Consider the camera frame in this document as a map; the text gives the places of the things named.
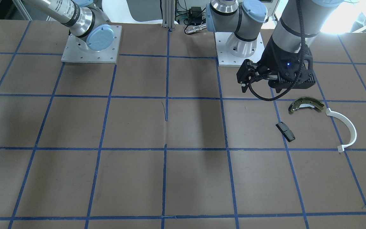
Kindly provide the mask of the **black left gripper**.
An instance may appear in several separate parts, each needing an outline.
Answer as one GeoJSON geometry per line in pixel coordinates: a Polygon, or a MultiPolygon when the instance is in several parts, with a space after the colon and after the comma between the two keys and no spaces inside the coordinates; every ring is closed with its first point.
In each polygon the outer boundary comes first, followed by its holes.
{"type": "MultiPolygon", "coordinates": [[[[296,81],[297,84],[313,84],[313,58],[307,45],[304,45],[303,60],[307,61],[309,66],[302,66],[301,76],[296,81]]],[[[262,79],[267,79],[268,74],[276,74],[276,79],[270,79],[269,84],[292,84],[299,75],[300,54],[287,52],[276,45],[272,38],[267,42],[266,48],[262,54],[259,66],[256,68],[250,59],[245,59],[237,71],[236,77],[238,84],[241,85],[242,93],[245,93],[249,85],[262,79]]]]}

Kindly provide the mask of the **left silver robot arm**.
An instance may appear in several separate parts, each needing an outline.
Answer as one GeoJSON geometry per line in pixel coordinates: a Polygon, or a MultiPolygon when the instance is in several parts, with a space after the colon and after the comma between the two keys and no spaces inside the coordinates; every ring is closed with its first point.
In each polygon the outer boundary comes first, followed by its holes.
{"type": "Polygon", "coordinates": [[[315,84],[310,45],[340,0],[289,0],[262,44],[261,30],[271,9],[260,0],[212,0],[205,6],[205,27],[215,34],[219,66],[237,67],[243,86],[268,80],[277,89],[315,84]]]}

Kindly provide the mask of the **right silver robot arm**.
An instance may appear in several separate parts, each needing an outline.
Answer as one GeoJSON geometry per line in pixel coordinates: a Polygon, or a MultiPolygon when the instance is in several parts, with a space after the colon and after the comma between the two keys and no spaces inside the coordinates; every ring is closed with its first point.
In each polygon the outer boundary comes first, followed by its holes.
{"type": "MultiPolygon", "coordinates": [[[[93,0],[29,0],[29,4],[69,29],[69,38],[61,60],[67,63],[115,64],[122,28],[110,25],[108,16],[93,0]]],[[[192,35],[207,29],[228,33],[223,47],[232,56],[247,58],[254,54],[266,16],[266,7],[258,0],[212,0],[200,12],[205,23],[184,30],[192,35]]]]}

